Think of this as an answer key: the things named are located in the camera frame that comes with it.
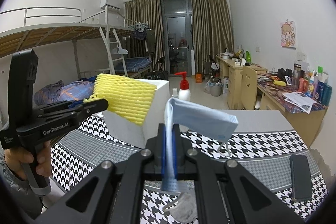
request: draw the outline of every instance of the human hand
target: human hand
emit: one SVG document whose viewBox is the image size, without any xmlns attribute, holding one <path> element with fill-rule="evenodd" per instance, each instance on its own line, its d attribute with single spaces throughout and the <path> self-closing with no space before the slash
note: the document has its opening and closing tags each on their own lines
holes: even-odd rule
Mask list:
<svg viewBox="0 0 336 224">
<path fill-rule="evenodd" d="M 43 146 L 43 149 L 37 155 L 37 161 L 39 165 L 36 167 L 36 173 L 44 177 L 49 177 L 51 175 L 50 141 L 45 142 Z M 32 163 L 34 161 L 33 155 L 23 147 L 6 149 L 4 152 L 5 161 L 8 168 L 22 180 L 26 180 L 27 176 L 22 168 L 21 163 Z"/>
</svg>

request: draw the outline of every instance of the orange container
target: orange container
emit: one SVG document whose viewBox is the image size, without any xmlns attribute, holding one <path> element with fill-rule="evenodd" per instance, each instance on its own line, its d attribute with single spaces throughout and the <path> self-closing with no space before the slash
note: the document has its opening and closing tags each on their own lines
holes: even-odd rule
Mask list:
<svg viewBox="0 0 336 224">
<path fill-rule="evenodd" d="M 202 74 L 197 73 L 196 74 L 196 83 L 202 83 L 202 82 L 203 82 Z"/>
</svg>

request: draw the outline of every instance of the sleeve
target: sleeve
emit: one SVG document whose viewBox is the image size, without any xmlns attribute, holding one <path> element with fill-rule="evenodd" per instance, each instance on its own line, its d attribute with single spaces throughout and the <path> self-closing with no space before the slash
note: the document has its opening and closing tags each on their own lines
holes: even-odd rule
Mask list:
<svg viewBox="0 0 336 224">
<path fill-rule="evenodd" d="M 17 204 L 33 219 L 42 211 L 39 197 L 31 190 L 27 181 L 18 179 L 5 162 L 4 151 L 0 146 L 0 176 L 8 186 Z"/>
</svg>

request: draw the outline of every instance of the pump dispenser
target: pump dispenser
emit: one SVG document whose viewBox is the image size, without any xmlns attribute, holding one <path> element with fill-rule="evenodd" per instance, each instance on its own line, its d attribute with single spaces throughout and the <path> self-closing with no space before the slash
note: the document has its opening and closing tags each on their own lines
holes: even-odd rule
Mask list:
<svg viewBox="0 0 336 224">
<path fill-rule="evenodd" d="M 190 93 L 190 90 L 189 90 L 188 80 L 186 79 L 187 72 L 186 71 L 177 72 L 177 73 L 175 73 L 175 75 L 181 75 L 183 77 L 183 79 L 181 80 L 181 83 L 180 83 L 180 90 L 178 92 L 178 98 L 180 100 L 190 101 L 191 93 Z M 188 129 L 189 129 L 188 127 L 180 125 L 180 131 L 181 132 L 187 132 Z"/>
</svg>

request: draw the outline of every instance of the table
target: table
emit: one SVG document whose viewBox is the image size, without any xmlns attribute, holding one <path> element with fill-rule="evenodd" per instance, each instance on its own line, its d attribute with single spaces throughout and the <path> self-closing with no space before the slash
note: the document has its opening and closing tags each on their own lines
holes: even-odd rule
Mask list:
<svg viewBox="0 0 336 224">
<path fill-rule="evenodd" d="M 240 121 L 228 147 L 232 157 L 293 208 L 302 218 L 311 214 L 327 194 L 320 170 L 307 146 L 279 111 L 225 110 Z M 220 143 L 196 132 L 182 133 L 194 148 L 225 161 L 217 153 Z M 52 147 L 52 180 L 64 192 L 72 189 L 103 160 L 119 162 L 139 149 L 109 135 L 105 122 L 91 116 Z M 290 154 L 306 155 L 310 165 L 313 197 L 293 203 L 291 199 Z M 159 182 L 145 182 L 141 223 L 178 224 L 162 207 L 176 196 L 162 192 Z"/>
<path fill-rule="evenodd" d="M 216 56 L 217 62 L 219 62 L 219 77 L 222 82 L 224 82 L 224 78 L 228 77 L 228 95 L 227 95 L 227 104 L 230 109 L 239 109 L 241 102 L 241 83 L 242 76 L 240 74 L 243 67 L 240 65 L 235 65 L 234 60 L 231 59 L 223 59 Z M 252 69 L 256 72 L 267 72 L 266 68 L 251 65 Z"/>
<path fill-rule="evenodd" d="M 310 114 L 307 114 L 299 107 L 284 100 L 283 93 L 297 91 L 292 86 L 278 86 L 272 82 L 261 81 L 257 88 L 263 93 L 260 109 L 279 110 L 305 144 L 310 147 L 318 135 L 327 107 L 316 102 L 313 104 Z"/>
</svg>

